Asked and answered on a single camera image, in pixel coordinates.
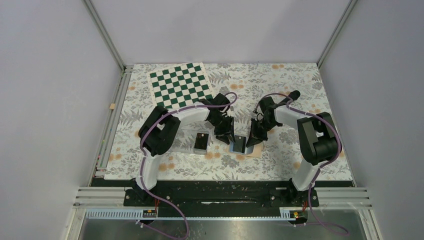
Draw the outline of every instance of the gray wall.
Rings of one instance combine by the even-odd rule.
[[[422,239],[424,1],[360,1],[321,68],[384,239]]]
[[[123,61],[317,62],[349,0],[93,0]]]
[[[0,239],[59,239],[118,79],[80,0],[1,1]]]

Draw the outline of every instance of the leaf pattern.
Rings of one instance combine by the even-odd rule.
[[[130,109],[129,111],[121,113],[119,117],[119,124],[125,125],[126,127],[128,127],[128,125],[133,126],[133,123],[135,121],[139,121],[142,117],[142,113],[139,109],[137,109],[137,112]]]
[[[104,178],[128,180],[138,175],[143,157],[139,149],[138,130],[154,108],[146,73],[174,64],[136,64],[123,103],[114,136],[111,157]],[[299,90],[300,98],[293,106],[308,112],[329,112],[330,105],[315,63],[290,64],[204,64],[216,92],[236,92],[238,101],[229,114],[235,117],[234,131],[247,136],[253,108],[262,96],[269,93],[289,93]],[[280,97],[273,96],[274,101]],[[209,131],[207,154],[188,154],[169,151],[157,161],[163,168],[160,180],[258,180],[284,181],[292,178],[302,161],[296,130],[286,125],[268,132],[268,141],[261,158],[240,157],[226,151],[228,147],[213,136],[208,122],[195,122],[177,132],[172,147],[189,149],[195,139],[187,131]],[[351,180],[351,171],[342,152],[337,161],[324,167],[318,180]]]

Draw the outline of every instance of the floral tablecloth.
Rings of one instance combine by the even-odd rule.
[[[134,65],[119,124],[113,140],[107,180],[128,180],[138,175],[142,152],[138,131],[152,109],[146,73],[174,64]],[[292,105],[312,113],[329,112],[330,106],[315,63],[290,64],[204,64],[215,92],[237,93],[231,108],[236,135],[248,136],[252,111],[265,94],[299,90]],[[208,122],[196,122],[185,129],[208,130]],[[160,158],[160,180],[288,180],[300,166],[302,155],[297,131],[287,125],[268,132],[262,158],[228,154],[227,145],[212,137],[206,155],[167,152]],[[345,154],[322,169],[318,180],[352,180]]]

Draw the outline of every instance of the chessboard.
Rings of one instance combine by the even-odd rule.
[[[153,105],[178,109],[212,99],[214,89],[201,62],[183,63],[147,73]]]

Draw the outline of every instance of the metal floor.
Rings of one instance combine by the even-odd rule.
[[[189,221],[189,240],[362,240],[367,239],[360,216],[354,210],[319,210],[317,216],[324,222],[344,226],[350,231],[349,237],[335,235],[320,225],[288,226],[280,221],[228,221],[228,220],[191,220]],[[315,222],[309,215],[308,222]],[[167,240],[148,228],[140,228],[133,220],[86,219],[82,226],[80,240]],[[182,220],[157,220],[151,226],[166,233],[183,236],[185,231]]]

